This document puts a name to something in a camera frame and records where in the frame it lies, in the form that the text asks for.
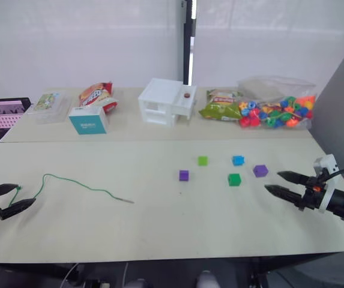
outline teal tissue box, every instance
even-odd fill
[[[102,107],[73,108],[69,114],[69,119],[78,134],[106,134],[107,119]]]

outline lime green cube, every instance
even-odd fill
[[[207,166],[208,156],[198,156],[198,166]]]
[[[229,183],[229,186],[240,186],[241,184],[240,174],[229,174],[228,183]]]

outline floor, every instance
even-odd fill
[[[91,278],[109,281],[111,287],[122,287],[124,268],[124,262],[98,263],[88,265],[88,275]],[[222,288],[247,287],[246,280],[244,279],[245,265],[239,263],[237,259],[130,262],[125,282],[144,278],[152,283],[154,288],[193,288],[196,277],[204,269],[212,271]],[[271,272],[267,275],[267,278],[270,287],[278,288],[344,287],[344,253]],[[21,272],[11,272],[0,268],[0,288],[52,288],[59,287],[60,284],[61,280]],[[73,286],[66,282],[64,287]]]

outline white wall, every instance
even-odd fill
[[[344,57],[344,0],[198,0],[193,84],[296,77],[322,91]]]
[[[180,0],[0,0],[0,97],[182,80]]]

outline cable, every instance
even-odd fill
[[[280,277],[286,282],[286,284],[288,284],[289,286],[291,286],[292,288],[294,288],[293,284],[292,284],[291,282],[289,282],[289,280],[288,280],[284,275],[282,275],[281,272],[276,271],[276,273],[277,273],[278,275],[280,275]]]
[[[327,180],[329,180],[329,179],[331,179],[331,178],[333,178],[333,177],[336,177],[337,175],[340,175],[340,174],[344,174],[344,169],[339,170],[339,171],[337,171],[337,172],[334,172],[334,173],[332,173],[331,175],[325,177],[325,178],[322,179],[322,180],[325,182],[325,181],[327,181]]]
[[[59,288],[62,288],[62,287],[63,287],[63,285],[64,285],[64,283],[65,283],[65,281],[66,281],[66,278],[68,278],[69,274],[73,271],[73,269],[74,269],[75,267],[77,267],[78,264],[79,264],[79,263],[76,263],[76,264],[73,265],[72,268],[70,268],[70,270],[69,270],[69,271],[67,272],[67,274],[65,275],[65,278],[64,278],[63,281],[61,282],[61,285],[59,286]]]
[[[122,288],[124,288],[124,286],[125,286],[126,271],[128,271],[128,266],[129,266],[129,262],[126,262],[125,269],[124,269],[124,274],[122,275]]]
[[[36,198],[36,197],[42,192],[42,190],[43,190],[43,188],[44,188],[44,185],[45,185],[44,180],[45,180],[45,177],[46,177],[46,176],[51,176],[51,177],[54,177],[54,178],[57,178],[57,179],[60,179],[60,180],[70,181],[70,182],[76,183],[76,184],[78,184],[78,185],[80,185],[80,186],[82,186],[82,187],[84,187],[84,188],[87,188],[87,189],[89,189],[89,190],[91,190],[91,191],[102,191],[102,192],[105,192],[105,193],[109,194],[110,197],[113,198],[113,199],[116,199],[116,200],[119,200],[119,201],[124,201],[124,202],[127,202],[127,203],[132,203],[132,204],[134,204],[133,201],[127,200],[127,199],[123,199],[123,198],[119,198],[119,197],[116,197],[116,196],[114,196],[111,192],[109,192],[109,191],[107,191],[107,190],[105,190],[105,189],[94,189],[94,188],[91,188],[91,187],[89,187],[89,186],[86,186],[85,184],[82,184],[82,183],[80,183],[80,182],[78,182],[78,181],[76,181],[76,180],[73,180],[73,179],[70,179],[70,178],[59,177],[59,176],[56,176],[56,175],[50,174],[50,173],[46,173],[46,174],[44,174],[44,176],[42,176],[42,185],[41,185],[41,188],[40,188],[40,190],[37,192],[37,194],[34,195],[33,198]],[[13,201],[15,200],[15,198],[16,198],[17,194],[19,193],[19,191],[21,190],[21,187],[18,186],[16,189],[17,189],[17,191],[16,191],[15,195],[13,196],[12,200],[10,201],[9,206],[13,204]]]

